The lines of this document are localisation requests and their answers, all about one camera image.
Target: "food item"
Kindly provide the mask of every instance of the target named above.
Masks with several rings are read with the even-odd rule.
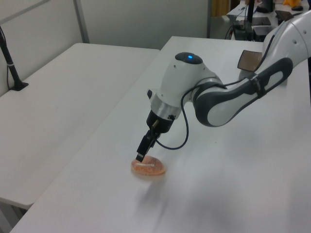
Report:
[[[160,160],[152,156],[146,155],[142,162],[133,160],[131,168],[134,172],[142,175],[156,176],[165,172],[165,167]]]

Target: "orange item in background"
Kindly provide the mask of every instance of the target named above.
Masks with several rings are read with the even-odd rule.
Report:
[[[146,155],[142,162],[133,160],[131,168],[134,172],[142,175],[156,176],[165,172],[165,167],[160,160],[152,156]]]
[[[284,0],[283,5],[290,5],[291,7],[298,6],[300,0]]]

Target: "white desk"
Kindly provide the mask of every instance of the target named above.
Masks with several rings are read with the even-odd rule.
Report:
[[[76,44],[0,98],[0,201],[28,209],[158,50]]]
[[[241,9],[242,7],[245,7],[245,1],[241,1],[241,3],[232,11],[230,11],[227,16],[230,19],[230,22],[233,23],[235,20],[244,20],[244,13],[245,10],[237,17],[236,12],[237,9]],[[301,2],[301,5],[304,7],[303,11],[292,11],[292,7],[290,5],[283,5],[283,4],[276,4],[276,8],[275,10],[279,10],[279,11],[288,11],[290,13],[296,14],[299,12],[307,12],[309,10],[309,4],[307,0],[303,0]],[[277,18],[276,18],[276,13],[273,11],[271,13],[259,13],[259,12],[255,12],[253,14],[253,17],[268,17],[270,22],[271,22],[271,26],[277,26]]]
[[[12,233],[302,233],[311,229],[311,112],[307,63],[230,123],[202,126],[186,105],[181,150],[155,146],[161,177],[131,173],[147,132],[148,87],[158,87],[181,51],[202,57],[225,82],[237,80],[244,49],[261,43],[172,37]],[[179,118],[160,141],[179,145]]]

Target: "white table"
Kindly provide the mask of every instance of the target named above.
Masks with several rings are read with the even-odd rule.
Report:
[[[296,14],[299,12],[307,12],[309,10],[309,4],[307,0],[303,0],[301,2],[301,5],[304,7],[303,11],[292,11],[292,7],[290,5],[283,5],[283,4],[276,4],[275,10],[279,10],[279,11],[288,11],[290,13]],[[235,20],[244,20],[244,13],[245,10],[237,17],[237,9],[241,9],[242,7],[245,7],[245,1],[241,1],[241,3],[232,11],[230,11],[227,16],[230,19],[231,24],[235,21]],[[259,12],[255,12],[253,14],[253,17],[268,17],[270,22],[271,22],[271,26],[276,27],[277,26],[277,18],[276,18],[276,13],[275,11],[271,12],[271,13],[259,13]]]
[[[155,146],[160,177],[131,173],[147,132],[148,87],[160,85],[179,52],[202,57],[224,83],[237,80],[244,49],[256,42],[172,37],[12,233],[302,233],[311,229],[311,112],[307,62],[287,83],[230,123],[207,128],[186,104],[188,143]],[[185,137],[180,117],[160,141]]]
[[[76,44],[0,98],[0,201],[28,209],[158,50]]]

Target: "robotic arm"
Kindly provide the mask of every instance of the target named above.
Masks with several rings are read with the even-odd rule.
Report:
[[[242,109],[285,81],[293,68],[311,56],[311,11],[281,24],[263,43],[264,56],[256,71],[227,88],[203,60],[192,53],[179,53],[169,64],[161,87],[148,90],[150,130],[137,150],[143,160],[162,133],[170,130],[187,101],[193,103],[200,123],[219,127]]]

